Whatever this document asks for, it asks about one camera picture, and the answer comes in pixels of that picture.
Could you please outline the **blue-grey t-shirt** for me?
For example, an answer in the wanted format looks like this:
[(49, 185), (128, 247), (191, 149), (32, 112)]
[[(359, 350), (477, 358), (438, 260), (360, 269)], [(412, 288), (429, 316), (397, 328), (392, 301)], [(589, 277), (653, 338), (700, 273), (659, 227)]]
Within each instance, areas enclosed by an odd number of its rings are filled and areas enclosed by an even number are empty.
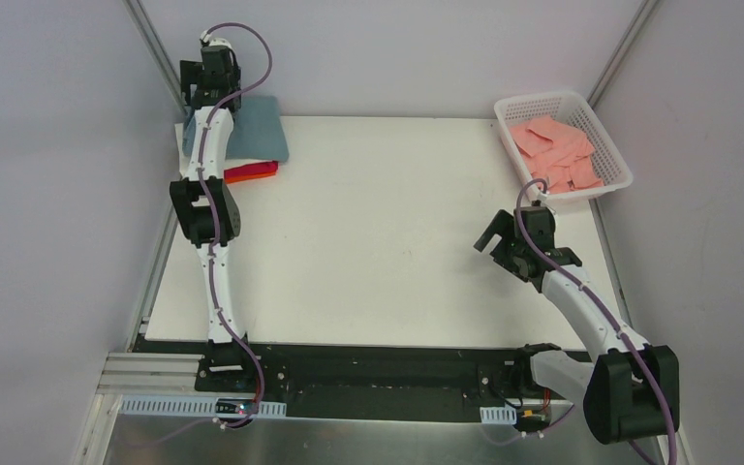
[(281, 122), (279, 102), (272, 96), (247, 96), (235, 113), (227, 108), (195, 110), (185, 122), (182, 150), (191, 156), (206, 131), (202, 160), (218, 158), (227, 162), (259, 160), (286, 163), (290, 151)]

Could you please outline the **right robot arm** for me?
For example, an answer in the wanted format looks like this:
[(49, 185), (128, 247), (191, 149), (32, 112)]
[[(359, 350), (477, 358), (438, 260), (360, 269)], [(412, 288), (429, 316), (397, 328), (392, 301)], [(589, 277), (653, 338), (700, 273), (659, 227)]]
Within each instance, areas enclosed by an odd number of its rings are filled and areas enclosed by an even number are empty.
[(679, 427), (679, 360), (611, 313), (591, 287), (577, 254), (554, 241), (551, 210), (534, 204), (499, 210), (474, 247), (532, 285), (572, 327), (589, 356), (580, 362), (554, 344), (527, 345), (510, 370), (515, 392), (533, 397), (553, 391), (583, 412), (594, 438), (604, 444), (669, 435)]

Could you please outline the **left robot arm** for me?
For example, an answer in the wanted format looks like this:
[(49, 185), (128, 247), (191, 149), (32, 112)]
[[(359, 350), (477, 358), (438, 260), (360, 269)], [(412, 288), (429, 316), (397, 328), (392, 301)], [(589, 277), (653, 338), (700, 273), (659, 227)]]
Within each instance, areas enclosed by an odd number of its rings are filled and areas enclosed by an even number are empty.
[(201, 41), (201, 61), (180, 63), (180, 83), (192, 120), (189, 162), (170, 198), (180, 229), (201, 261), (207, 296), (208, 331), (200, 376), (222, 380), (233, 391), (256, 381), (257, 366), (243, 354), (243, 319), (233, 311), (231, 271), (234, 240), (240, 234), (238, 207), (225, 182), (224, 162), (240, 99), (240, 68), (229, 42)]

